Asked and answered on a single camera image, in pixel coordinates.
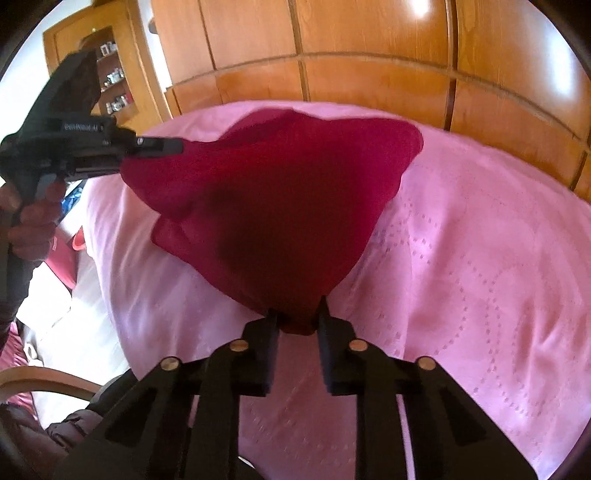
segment shelf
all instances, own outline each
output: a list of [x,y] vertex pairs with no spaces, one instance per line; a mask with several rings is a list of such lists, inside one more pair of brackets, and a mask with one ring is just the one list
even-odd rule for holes
[[119,50],[112,51],[111,53],[109,53],[107,55],[103,55],[102,57],[96,59],[96,62],[100,63],[102,60],[106,60],[114,55],[117,55],[118,53],[119,53]]
[[123,125],[129,122],[133,117],[139,113],[138,107],[135,102],[130,103],[125,108],[113,113],[113,116],[117,119],[117,125]]
[[108,87],[102,88],[100,90],[101,95],[109,90],[111,90],[114,86],[119,85],[120,83],[126,82],[127,81],[127,77],[123,77],[121,80],[115,82],[115,83],[111,83]]

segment hand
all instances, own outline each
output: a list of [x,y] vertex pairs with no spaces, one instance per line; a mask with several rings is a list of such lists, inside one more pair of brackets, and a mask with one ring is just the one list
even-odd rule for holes
[[[56,233],[54,222],[61,216],[65,194],[66,184],[56,180],[47,188],[43,200],[23,208],[21,224],[8,231],[8,240],[16,256],[31,262],[48,257]],[[14,186],[7,183],[0,187],[0,209],[15,213],[20,206],[21,198]]]

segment red cloth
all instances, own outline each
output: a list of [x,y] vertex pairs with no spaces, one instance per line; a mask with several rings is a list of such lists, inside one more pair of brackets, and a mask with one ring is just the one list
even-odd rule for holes
[[121,175],[161,214],[152,240],[243,305],[310,316],[353,268],[422,150],[413,125],[247,116],[215,142],[127,159]]
[[56,231],[53,247],[45,263],[67,288],[72,290],[76,286],[78,257],[60,231]]

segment wooden chair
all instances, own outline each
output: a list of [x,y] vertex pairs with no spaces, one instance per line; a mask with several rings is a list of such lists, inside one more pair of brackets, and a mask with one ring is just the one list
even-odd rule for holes
[[43,391],[90,401],[101,385],[58,370],[15,367],[0,372],[0,402],[19,393]]

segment pink bedspread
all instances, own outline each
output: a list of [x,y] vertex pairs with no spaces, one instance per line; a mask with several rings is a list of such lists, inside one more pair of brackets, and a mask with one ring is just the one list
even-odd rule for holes
[[[215,140],[263,106],[391,116],[247,102],[152,133]],[[547,479],[591,417],[591,207],[508,154],[420,129],[423,152],[331,310],[392,356],[437,358]],[[83,198],[87,247],[137,375],[168,355],[209,355],[258,317],[151,243],[157,214],[119,176],[89,182]],[[354,399],[325,392],[316,337],[282,335],[272,393],[242,402],[240,453],[272,480],[352,479],[354,419]]]

